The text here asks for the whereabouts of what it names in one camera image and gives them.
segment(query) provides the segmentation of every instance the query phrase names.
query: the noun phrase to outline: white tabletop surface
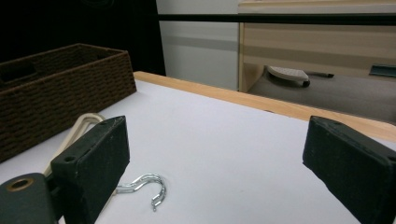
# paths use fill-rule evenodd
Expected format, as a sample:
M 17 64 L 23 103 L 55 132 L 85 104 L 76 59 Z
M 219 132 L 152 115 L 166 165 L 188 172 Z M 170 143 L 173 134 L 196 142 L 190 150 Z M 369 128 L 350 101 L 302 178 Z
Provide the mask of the white tabletop surface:
M 100 114 L 127 118 L 131 163 L 120 182 L 156 173 L 168 195 L 156 213 L 150 200 L 159 185 L 117 195 L 96 223 L 359 223 L 303 165 L 308 122 L 136 85 Z M 0 183 L 42 172 L 67 133 L 1 163 Z

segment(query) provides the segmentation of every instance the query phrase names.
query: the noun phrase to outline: hook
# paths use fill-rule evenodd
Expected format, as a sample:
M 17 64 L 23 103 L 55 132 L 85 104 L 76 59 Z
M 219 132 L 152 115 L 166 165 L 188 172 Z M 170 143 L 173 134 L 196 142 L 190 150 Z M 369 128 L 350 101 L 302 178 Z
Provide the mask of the hook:
M 156 174 L 146 174 L 139 176 L 132 183 L 119 184 L 116 188 L 116 193 L 134 193 L 149 183 L 161 184 L 162 188 L 159 194 L 151 199 L 151 206 L 154 212 L 157 211 L 157 206 L 160 205 L 166 196 L 166 186 L 163 179 Z

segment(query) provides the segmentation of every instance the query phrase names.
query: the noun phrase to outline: gray surface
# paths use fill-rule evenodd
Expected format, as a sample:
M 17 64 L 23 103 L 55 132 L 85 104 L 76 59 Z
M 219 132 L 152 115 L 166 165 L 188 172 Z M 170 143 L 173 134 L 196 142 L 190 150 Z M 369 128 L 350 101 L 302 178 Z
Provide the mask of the gray surface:
M 396 82 L 307 74 L 311 85 L 302 88 L 264 72 L 249 93 L 396 124 Z

